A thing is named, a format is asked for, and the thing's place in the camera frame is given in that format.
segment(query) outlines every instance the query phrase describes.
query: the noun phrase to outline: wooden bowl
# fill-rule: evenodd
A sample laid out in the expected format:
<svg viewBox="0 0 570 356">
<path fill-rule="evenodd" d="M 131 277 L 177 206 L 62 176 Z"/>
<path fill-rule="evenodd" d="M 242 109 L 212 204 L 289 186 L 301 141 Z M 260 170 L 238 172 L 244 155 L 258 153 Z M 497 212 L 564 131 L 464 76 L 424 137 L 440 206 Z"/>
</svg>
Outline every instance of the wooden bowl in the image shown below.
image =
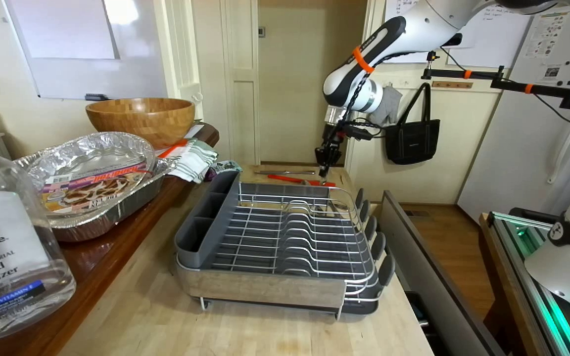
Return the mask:
<svg viewBox="0 0 570 356">
<path fill-rule="evenodd" d="M 85 111 L 97 131 L 133 133 L 153 149 L 179 143 L 194 123 L 194 105 L 171 97 L 97 101 Z"/>
</svg>

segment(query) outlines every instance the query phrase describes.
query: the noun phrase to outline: kitchen counter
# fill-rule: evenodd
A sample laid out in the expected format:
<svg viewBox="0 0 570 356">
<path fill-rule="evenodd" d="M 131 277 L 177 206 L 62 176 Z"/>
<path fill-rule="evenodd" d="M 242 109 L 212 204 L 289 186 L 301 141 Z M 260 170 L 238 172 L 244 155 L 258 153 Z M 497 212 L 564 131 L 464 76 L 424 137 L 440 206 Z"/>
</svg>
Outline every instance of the kitchen counter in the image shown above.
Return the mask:
<svg viewBox="0 0 570 356">
<path fill-rule="evenodd" d="M 349 182 L 343 170 L 329 180 Z M 369 317 L 224 301 L 202 311 L 175 279 L 173 246 L 198 196 L 163 216 L 62 354 L 432 354 L 396 277 Z"/>
</svg>

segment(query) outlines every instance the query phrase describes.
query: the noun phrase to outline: cable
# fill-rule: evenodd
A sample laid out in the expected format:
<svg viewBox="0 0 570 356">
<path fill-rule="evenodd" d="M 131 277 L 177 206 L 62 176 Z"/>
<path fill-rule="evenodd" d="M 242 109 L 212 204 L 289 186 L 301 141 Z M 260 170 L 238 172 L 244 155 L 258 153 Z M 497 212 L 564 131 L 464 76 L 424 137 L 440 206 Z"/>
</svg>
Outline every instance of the cable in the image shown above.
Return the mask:
<svg viewBox="0 0 570 356">
<path fill-rule="evenodd" d="M 570 123 L 570 119 L 566 119 L 560 111 L 557 111 L 551 103 L 547 103 L 541 95 L 535 95 L 541 103 L 545 103 L 545 107 L 549 107 L 557 117 L 560 117 L 562 121 Z"/>
<path fill-rule="evenodd" d="M 460 66 L 460 62 L 458 62 L 450 52 L 446 52 L 446 54 L 448 54 L 448 58 L 450 58 L 460 70 L 465 72 L 465 68 Z M 549 107 L 559 119 L 570 123 L 570 119 L 566 119 L 559 109 L 555 109 L 551 103 L 547 103 L 541 95 L 535 93 L 535 97 L 537 97 L 545 107 Z"/>
</svg>

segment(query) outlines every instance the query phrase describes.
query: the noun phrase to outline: plastic container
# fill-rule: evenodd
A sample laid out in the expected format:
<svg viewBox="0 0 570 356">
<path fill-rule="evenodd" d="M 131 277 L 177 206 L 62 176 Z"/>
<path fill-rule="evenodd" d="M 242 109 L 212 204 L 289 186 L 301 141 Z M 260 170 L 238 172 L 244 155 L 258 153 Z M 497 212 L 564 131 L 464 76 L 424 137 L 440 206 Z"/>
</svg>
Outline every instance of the plastic container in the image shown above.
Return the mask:
<svg viewBox="0 0 570 356">
<path fill-rule="evenodd" d="M 0 159 L 0 339 L 14 335 L 76 293 L 76 279 L 26 174 Z"/>
</svg>

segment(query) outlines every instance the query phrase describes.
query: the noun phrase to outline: floor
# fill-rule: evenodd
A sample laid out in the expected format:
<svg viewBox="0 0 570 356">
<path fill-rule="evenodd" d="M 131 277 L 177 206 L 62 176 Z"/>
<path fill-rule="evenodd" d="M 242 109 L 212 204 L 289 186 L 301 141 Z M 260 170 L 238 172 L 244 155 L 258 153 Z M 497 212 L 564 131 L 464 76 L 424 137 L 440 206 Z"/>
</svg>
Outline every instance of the floor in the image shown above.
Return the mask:
<svg viewBox="0 0 570 356">
<path fill-rule="evenodd" d="M 483 321 L 493 303 L 493 291 L 479 250 L 479 226 L 458 206 L 402 206 L 460 295 Z"/>
</svg>

